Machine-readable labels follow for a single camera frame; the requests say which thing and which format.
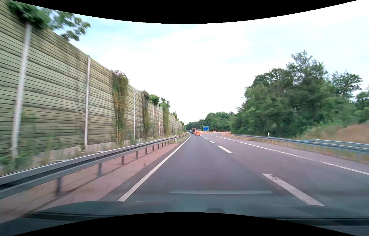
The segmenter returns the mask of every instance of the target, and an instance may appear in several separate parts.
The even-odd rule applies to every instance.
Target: dry grass
[[[369,123],[339,128],[334,132],[321,132],[319,135],[303,135],[299,139],[323,139],[369,144]]]

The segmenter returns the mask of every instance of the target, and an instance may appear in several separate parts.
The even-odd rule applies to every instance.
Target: vegetation
[[[160,107],[163,109],[163,125],[164,125],[164,135],[168,136],[170,134],[170,119],[169,119],[169,109],[170,109],[170,101],[161,98],[161,103],[159,104]]]
[[[353,97],[362,82],[358,75],[329,75],[324,64],[305,51],[291,57],[285,69],[258,75],[246,88],[246,101],[231,120],[233,133],[295,137],[369,120],[369,86]]]
[[[209,113],[205,119],[200,119],[199,121],[190,122],[186,125],[186,130],[191,130],[196,128],[197,130],[202,130],[203,126],[209,126],[209,131],[222,131],[230,130],[231,118],[234,113],[229,112],[217,112]]]
[[[158,105],[160,103],[160,98],[154,94],[150,95],[150,101],[152,104],[154,104],[155,106]]]
[[[117,143],[122,143],[126,133],[125,109],[129,79],[120,71],[113,71],[112,79],[113,106],[116,118],[115,139]]]
[[[142,120],[143,120],[143,137],[148,138],[148,132],[152,124],[150,123],[150,118],[148,117],[148,102],[150,101],[150,95],[144,90],[142,91]]]
[[[29,22],[37,29],[64,30],[60,36],[67,41],[79,41],[79,36],[85,35],[87,28],[90,27],[90,23],[82,21],[81,18],[75,17],[72,13],[38,8],[12,0],[8,1],[8,6],[23,22]]]

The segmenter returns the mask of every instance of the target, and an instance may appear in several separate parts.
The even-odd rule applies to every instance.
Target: highway lane
[[[349,167],[347,163],[353,167],[359,164],[361,170],[369,170],[369,166],[277,145],[267,146],[304,159],[241,142],[268,145],[220,134],[191,136],[124,201],[221,196],[280,206],[324,205],[369,214],[369,175],[319,160],[336,164],[343,161],[346,167]],[[120,195],[106,200],[117,200]]]
[[[221,195],[231,199],[256,198],[278,205],[305,205],[262,173],[252,172],[235,161],[232,155],[204,137],[191,136],[126,201]],[[232,194],[221,194],[224,191]]]
[[[369,175],[331,166],[321,160],[366,173],[369,173],[369,165],[278,145],[222,137],[218,134],[209,137],[216,145],[233,152],[233,158],[254,173],[274,173],[325,206],[369,214]]]

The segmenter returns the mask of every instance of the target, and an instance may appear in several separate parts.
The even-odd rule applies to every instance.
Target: grass
[[[345,128],[339,125],[320,126],[306,131],[296,139],[324,139],[369,144],[369,121]]]

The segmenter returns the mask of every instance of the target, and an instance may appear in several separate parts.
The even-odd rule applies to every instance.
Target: guardrail
[[[267,140],[268,143],[272,143],[272,144],[287,146],[290,148],[305,149],[307,151],[327,154],[327,155],[335,156],[338,158],[344,158],[348,160],[354,160],[357,162],[369,164],[369,148],[340,145],[339,143],[342,143],[342,142],[334,141],[335,143],[338,143],[338,144],[332,144],[332,143],[325,143],[325,142],[312,142],[311,140],[305,141],[305,140],[261,137],[261,136],[242,135],[242,134],[235,134],[234,136],[251,137],[251,138],[254,138],[257,142],[265,142],[265,140]],[[337,150],[338,152],[333,153],[331,151],[328,151],[329,149]]]
[[[101,175],[103,162],[121,157],[121,164],[124,165],[124,156],[127,154],[136,152],[136,158],[138,158],[139,150],[145,148],[145,154],[147,154],[147,148],[152,147],[154,151],[155,145],[160,148],[160,144],[163,147],[164,144],[167,145],[167,142],[172,143],[174,139],[183,136],[187,136],[187,134],[135,144],[128,147],[121,147],[78,158],[60,160],[56,163],[0,176],[0,200],[52,180],[57,180],[56,195],[58,196],[62,186],[62,177],[65,175],[72,174],[94,165],[98,165],[97,174]]]
[[[309,140],[303,140],[303,141],[353,146],[357,148],[369,148],[369,144],[363,144],[363,143],[342,142],[342,141],[322,140],[322,139],[309,139]]]

